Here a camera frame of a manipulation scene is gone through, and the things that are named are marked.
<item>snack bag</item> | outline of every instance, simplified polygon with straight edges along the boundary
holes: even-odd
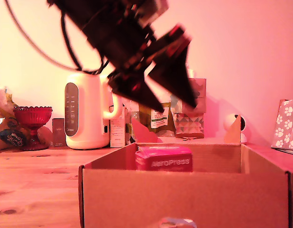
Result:
[[[30,138],[28,129],[22,127],[13,113],[16,104],[6,88],[0,88],[0,150],[24,146]]]

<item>wood grain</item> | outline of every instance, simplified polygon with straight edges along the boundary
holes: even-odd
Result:
[[[114,150],[0,151],[0,228],[79,228],[78,167]]]

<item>robotic arm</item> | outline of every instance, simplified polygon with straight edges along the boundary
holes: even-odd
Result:
[[[62,13],[62,30],[78,70],[79,63],[69,48],[64,17],[70,19],[115,70],[108,76],[112,92],[163,112],[156,96],[144,81],[144,71],[155,67],[150,78],[192,107],[195,98],[185,66],[190,38],[176,25],[156,38],[150,24],[167,10],[166,0],[47,0]]]

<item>packaging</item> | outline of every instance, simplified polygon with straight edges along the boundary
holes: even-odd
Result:
[[[205,78],[189,78],[190,85],[193,89],[197,106],[190,107],[185,102],[172,96],[172,112],[184,113],[188,116],[196,116],[207,112],[207,97],[206,97],[206,79]]]
[[[141,146],[135,155],[137,170],[193,171],[192,152],[187,147]]]
[[[162,218],[191,219],[198,228],[293,228],[293,174],[261,154],[261,146],[209,138],[185,146],[193,172],[137,171],[132,143],[79,168],[83,228],[142,228]]]
[[[171,96],[171,113],[173,116],[177,138],[204,138],[204,113],[207,111],[205,78],[197,78],[195,71],[188,69],[189,82],[192,87],[197,106],[190,107],[185,102]]]
[[[280,101],[271,147],[293,154],[293,100]]]
[[[146,126],[150,132],[159,133],[169,131],[173,135],[176,132],[173,116],[170,110],[170,102],[162,103],[164,112],[160,113],[143,105],[139,105],[140,123]]]
[[[197,228],[197,225],[191,219],[166,217],[145,228]]]
[[[109,111],[113,111],[113,106],[109,107]],[[110,147],[125,146],[125,106],[119,117],[110,120]]]
[[[189,117],[184,113],[174,113],[176,137],[204,138],[204,114]]]
[[[6,88],[0,88],[0,150],[25,146],[30,139],[30,130],[21,125],[13,113],[16,104]]]
[[[64,130],[64,118],[52,119],[52,134],[54,147],[66,147],[66,134]]]

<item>black cable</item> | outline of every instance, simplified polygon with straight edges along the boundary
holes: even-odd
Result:
[[[66,43],[68,52],[72,58],[72,61],[75,63],[75,65],[78,67],[77,70],[82,70],[82,67],[80,65],[80,63],[78,62],[74,52],[72,51],[72,48],[70,46],[70,41],[66,32],[66,27],[65,27],[65,12],[61,11],[61,28],[62,28],[62,32],[63,32],[63,37],[64,37],[64,41]]]
[[[22,29],[21,25],[19,24],[18,20],[16,19],[15,15],[13,14],[13,11],[9,5],[9,1],[8,0],[5,0],[5,4],[6,4],[6,7],[9,11],[9,14],[11,15],[12,19],[13,19],[13,22],[16,24],[17,28],[19,29],[19,31],[21,32],[21,34],[25,37],[25,39],[28,41],[28,43],[43,57],[45,58],[47,61],[49,61],[50,63],[60,67],[60,68],[63,68],[63,69],[66,69],[66,70],[70,70],[70,71],[83,71],[85,73],[88,73],[88,74],[99,74],[103,71],[104,67],[107,66],[107,64],[109,63],[109,61],[107,60],[106,63],[104,64],[104,61],[103,61],[103,55],[101,55],[101,66],[98,70],[94,70],[94,71],[87,71],[87,70],[82,70],[82,69],[75,69],[75,68],[72,68],[72,67],[69,67],[69,66],[66,66],[64,64],[61,64],[57,61],[55,61],[54,59],[52,59],[51,57],[49,57],[44,51],[42,51],[32,40],[31,38],[27,35],[27,33]]]

